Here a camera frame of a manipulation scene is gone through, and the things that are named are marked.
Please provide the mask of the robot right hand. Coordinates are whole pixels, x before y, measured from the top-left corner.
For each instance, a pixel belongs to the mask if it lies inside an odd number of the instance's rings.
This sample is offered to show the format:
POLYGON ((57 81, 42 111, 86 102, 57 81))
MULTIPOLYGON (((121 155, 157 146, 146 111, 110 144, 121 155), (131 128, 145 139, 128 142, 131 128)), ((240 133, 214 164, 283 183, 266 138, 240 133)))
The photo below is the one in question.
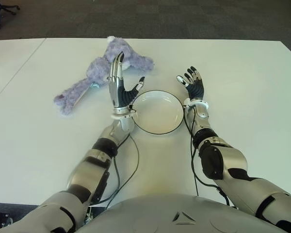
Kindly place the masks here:
POLYGON ((184 76, 177 75, 177 81, 185 87, 190 100, 202 100, 204 97, 204 86, 202 78, 194 66, 187 69, 184 76))

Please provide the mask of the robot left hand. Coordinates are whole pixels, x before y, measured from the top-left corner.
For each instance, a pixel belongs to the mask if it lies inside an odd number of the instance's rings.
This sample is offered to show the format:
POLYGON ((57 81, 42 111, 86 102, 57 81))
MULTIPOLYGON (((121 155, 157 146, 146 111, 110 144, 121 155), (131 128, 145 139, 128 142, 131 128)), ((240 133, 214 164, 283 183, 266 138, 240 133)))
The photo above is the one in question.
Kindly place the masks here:
POLYGON ((123 60, 124 53, 120 52, 114 58, 108 76, 109 93, 113 104, 113 111, 116 115, 125 115, 130 112, 129 106, 137 97, 145 82, 145 77, 141 77, 135 87, 127 91, 122 74, 123 60))

